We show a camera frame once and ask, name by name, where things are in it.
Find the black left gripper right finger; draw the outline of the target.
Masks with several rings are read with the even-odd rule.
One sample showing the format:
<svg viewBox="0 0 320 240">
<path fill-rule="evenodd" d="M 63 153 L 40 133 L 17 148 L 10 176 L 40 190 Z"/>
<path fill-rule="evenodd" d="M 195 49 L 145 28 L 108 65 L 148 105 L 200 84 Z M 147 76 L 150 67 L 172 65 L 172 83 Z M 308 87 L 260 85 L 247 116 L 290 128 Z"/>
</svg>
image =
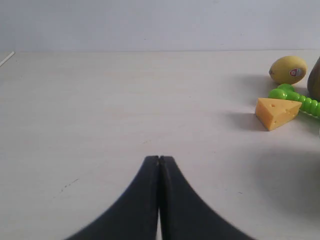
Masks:
<svg viewBox="0 0 320 240">
<path fill-rule="evenodd" d="M 159 214 L 163 240 L 252 240 L 213 211 L 171 156 L 159 158 Z"/>
</svg>

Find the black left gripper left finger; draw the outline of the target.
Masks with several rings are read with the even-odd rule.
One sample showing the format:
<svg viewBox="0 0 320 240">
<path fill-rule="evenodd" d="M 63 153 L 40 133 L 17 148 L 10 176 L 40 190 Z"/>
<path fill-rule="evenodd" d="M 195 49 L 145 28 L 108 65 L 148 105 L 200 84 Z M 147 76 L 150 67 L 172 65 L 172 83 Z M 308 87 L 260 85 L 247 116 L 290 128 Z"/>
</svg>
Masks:
<svg viewBox="0 0 320 240">
<path fill-rule="evenodd" d="M 101 216 L 69 240 L 155 240 L 159 157 L 147 156 L 128 188 Z"/>
</svg>

